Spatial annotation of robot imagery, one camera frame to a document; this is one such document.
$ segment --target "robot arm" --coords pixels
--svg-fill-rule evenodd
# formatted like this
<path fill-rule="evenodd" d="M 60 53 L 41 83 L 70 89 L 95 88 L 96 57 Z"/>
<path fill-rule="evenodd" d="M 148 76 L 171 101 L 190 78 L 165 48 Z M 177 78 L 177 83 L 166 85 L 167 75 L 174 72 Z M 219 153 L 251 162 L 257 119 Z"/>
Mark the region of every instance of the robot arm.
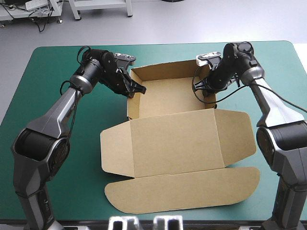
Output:
<path fill-rule="evenodd" d="M 71 132 L 67 122 L 79 100 L 98 82 L 127 97 L 133 97 L 135 92 L 145 93 L 146 88 L 127 73 L 128 66 L 135 59 L 88 47 L 80 67 L 70 78 L 70 87 L 42 117 L 31 121 L 16 138 L 12 145 L 13 184 L 27 218 L 26 229 L 63 229 L 54 219 L 46 182 L 56 175 L 69 154 Z"/>
<path fill-rule="evenodd" d="M 262 224 L 266 230 L 304 230 L 299 221 L 307 196 L 307 124 L 304 117 L 285 106 L 269 91 L 264 70 L 249 42 L 229 43 L 219 55 L 199 56 L 211 72 L 194 84 L 203 94 L 227 89 L 232 78 L 249 86 L 262 111 L 257 123 L 257 143 L 270 168 L 280 176 L 272 217 Z"/>

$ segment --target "cardboard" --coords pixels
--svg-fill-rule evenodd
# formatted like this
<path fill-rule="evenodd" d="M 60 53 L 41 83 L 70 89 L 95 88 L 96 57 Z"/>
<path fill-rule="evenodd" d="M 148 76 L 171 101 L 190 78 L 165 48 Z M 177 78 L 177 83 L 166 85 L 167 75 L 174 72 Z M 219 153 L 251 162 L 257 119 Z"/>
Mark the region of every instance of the cardboard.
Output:
<path fill-rule="evenodd" d="M 254 167 L 216 169 L 110 183 L 105 193 L 118 210 L 141 214 L 238 203 L 252 195 L 259 178 Z"/>
<path fill-rule="evenodd" d="M 195 60 L 131 70 L 146 94 L 128 99 L 130 121 L 101 133 L 103 170 L 134 178 L 105 187 L 114 207 L 133 214 L 211 207 L 254 192 L 258 169 L 225 168 L 256 151 L 249 116 L 195 98 L 192 78 L 208 72 Z"/>
<path fill-rule="evenodd" d="M 133 119 L 101 140 L 103 170 L 134 178 L 221 169 L 256 151 L 249 116 L 218 109 Z"/>
<path fill-rule="evenodd" d="M 147 91 L 128 99 L 128 117 L 136 119 L 213 108 L 215 104 L 198 101 L 192 91 L 192 78 L 197 69 L 195 60 L 132 69 L 131 78 L 144 85 Z M 208 72 L 208 66 L 200 68 L 195 82 L 207 76 Z M 200 91 L 197 95 L 204 99 Z M 206 101 L 214 102 L 215 94 L 206 97 Z"/>

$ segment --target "black cable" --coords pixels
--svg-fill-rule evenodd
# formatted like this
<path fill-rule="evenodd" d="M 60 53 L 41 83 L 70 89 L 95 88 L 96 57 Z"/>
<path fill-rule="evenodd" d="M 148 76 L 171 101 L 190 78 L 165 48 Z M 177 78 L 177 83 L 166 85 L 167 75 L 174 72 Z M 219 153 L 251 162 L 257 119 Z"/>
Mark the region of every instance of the black cable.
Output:
<path fill-rule="evenodd" d="M 282 96 L 280 96 L 278 93 L 276 93 L 274 90 L 271 90 L 270 88 L 267 88 L 267 87 L 265 87 L 265 86 L 263 86 L 263 85 L 259 85 L 259 84 L 255 84 L 255 83 L 251 83 L 251 84 L 249 84 L 248 86 L 250 86 L 250 85 L 255 85 L 255 86 L 258 86 L 258 87 L 262 87 L 262 88 L 264 88 L 264 89 L 266 89 L 266 90 L 268 90 L 268 91 L 274 93 L 274 94 L 275 94 L 279 99 L 281 99 L 282 101 L 284 101 L 284 102 L 288 103 L 289 105 L 292 105 L 293 107 L 295 107 L 295 108 L 297 108 L 297 109 L 299 109 L 299 110 L 302 110 L 302 111 L 304 111 L 305 113 L 307 113 L 307 110 L 306 110 L 306 109 L 304 109 L 304 108 L 302 108 L 302 107 L 300 107 L 300 106 L 298 106 L 298 105 L 296 105 L 296 104 L 294 104 L 294 103 L 288 101 L 287 99 L 284 99 Z"/>
<path fill-rule="evenodd" d="M 199 70 L 199 68 L 200 68 L 200 67 L 198 67 L 198 68 L 195 70 L 195 73 L 194 73 L 194 76 L 193 76 L 193 79 L 192 79 L 192 85 L 194 84 L 194 80 L 195 80 L 195 77 L 196 77 L 196 73 L 197 73 L 197 71 Z M 205 104 L 215 104 L 215 103 L 218 103 L 218 102 L 221 102 L 221 101 L 225 100 L 226 98 L 230 97 L 231 95 L 233 95 L 234 93 L 238 92 L 239 90 L 241 90 L 241 89 L 243 89 L 243 88 L 245 88 L 245 87 L 247 87 L 247 86 L 250 87 L 250 86 L 252 86 L 252 85 L 255 85 L 255 86 L 264 88 L 264 89 L 266 89 L 266 90 L 272 92 L 273 94 L 275 94 L 275 95 L 276 95 L 279 99 L 281 99 L 282 101 L 284 101 L 284 102 L 286 102 L 287 104 L 289 104 L 289 105 L 291 105 L 291 106 L 293 106 L 293 107 L 295 107 L 295 108 L 297 108 L 297 109 L 299 109 L 299 110 L 302 110 L 302 111 L 304 111 L 305 113 L 307 113 L 307 110 L 306 110 L 306 109 L 304 109 L 304 108 L 302 108 L 302 107 L 300 107 L 300 106 L 298 106 L 298 105 L 296 105 L 296 104 L 294 104 L 294 103 L 288 101 L 287 99 L 283 98 L 283 97 L 280 96 L 278 93 L 276 93 L 274 90 L 272 90 L 272 89 L 270 89 L 270 88 L 267 88 L 267 87 L 265 87 L 265 86 L 263 86 L 263 85 L 256 84 L 256 83 L 250 83 L 250 84 L 248 84 L 248 85 L 241 86 L 241 87 L 237 88 L 235 91 L 233 91 L 233 92 L 231 92 L 230 94 L 228 94 L 226 97 L 224 97 L 224 98 L 222 98 L 222 99 L 220 99 L 220 100 L 218 100 L 218 101 L 215 101 L 215 102 L 206 102 L 206 101 L 202 100 L 201 98 L 199 98 L 199 96 L 196 94 L 196 92 L 194 92 L 194 91 L 193 91 L 193 92 L 194 92 L 195 97 L 196 97 L 200 102 L 205 103 Z"/>
<path fill-rule="evenodd" d="M 72 115 L 71 127 L 70 127 L 69 133 L 68 133 L 67 138 L 66 138 L 65 146 L 64 146 L 63 151 L 61 153 L 62 155 L 65 153 L 65 149 L 66 149 L 66 147 L 69 143 L 69 140 L 71 138 L 72 129 L 73 129 L 73 126 L 75 124 L 76 113 L 77 113 L 78 91 L 80 91 L 82 93 L 81 89 L 76 84 L 74 84 L 70 80 L 65 80 L 65 81 L 62 82 L 61 87 L 59 89 L 59 92 L 60 92 L 61 95 L 63 95 L 62 89 L 63 89 L 63 86 L 64 86 L 65 83 L 70 83 L 71 84 L 70 88 L 75 89 L 75 100 L 74 100 L 74 105 L 73 105 L 73 108 L 72 108 L 73 109 L 73 115 Z"/>

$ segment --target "metal shelf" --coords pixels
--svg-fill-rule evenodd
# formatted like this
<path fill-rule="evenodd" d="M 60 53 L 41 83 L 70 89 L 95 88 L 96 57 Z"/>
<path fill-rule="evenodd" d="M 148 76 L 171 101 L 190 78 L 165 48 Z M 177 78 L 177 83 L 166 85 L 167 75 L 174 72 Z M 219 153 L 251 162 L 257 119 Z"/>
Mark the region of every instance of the metal shelf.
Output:
<path fill-rule="evenodd" d="M 69 0 L 76 20 L 81 19 L 81 10 L 107 9 L 127 7 L 128 16 L 132 16 L 131 0 Z"/>
<path fill-rule="evenodd" d="M 63 7 L 63 2 L 57 3 L 59 0 L 49 0 L 52 7 L 53 7 L 53 12 L 51 16 L 61 16 L 62 14 L 62 7 Z M 32 12 L 28 11 L 22 11 L 19 9 L 15 9 L 13 11 L 9 11 L 9 13 L 12 15 L 12 17 L 15 18 L 27 18 Z M 4 9 L 3 6 L 0 6 L 0 21 L 9 21 L 12 20 L 12 18 L 7 11 Z M 31 14 L 31 17 L 47 17 L 47 14 L 41 14 L 41 13 L 33 13 Z"/>

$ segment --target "silver arm segment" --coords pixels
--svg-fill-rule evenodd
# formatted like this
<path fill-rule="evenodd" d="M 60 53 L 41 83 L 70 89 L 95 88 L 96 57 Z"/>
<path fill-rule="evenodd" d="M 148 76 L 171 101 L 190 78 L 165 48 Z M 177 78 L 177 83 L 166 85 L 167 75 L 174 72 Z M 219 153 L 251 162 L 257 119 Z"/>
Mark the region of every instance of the silver arm segment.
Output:
<path fill-rule="evenodd" d="M 67 136 L 67 122 L 74 110 L 76 93 L 78 102 L 82 98 L 81 92 L 68 88 L 43 116 L 29 122 L 26 128 L 53 138 Z"/>
<path fill-rule="evenodd" d="M 270 89 L 264 77 L 265 73 L 262 67 L 253 67 L 245 71 L 240 79 L 245 85 L 255 83 Z M 257 123 L 258 127 L 273 127 L 304 120 L 303 115 L 287 107 L 280 98 L 269 90 L 257 85 L 251 85 L 250 88 L 262 111 L 262 117 Z"/>

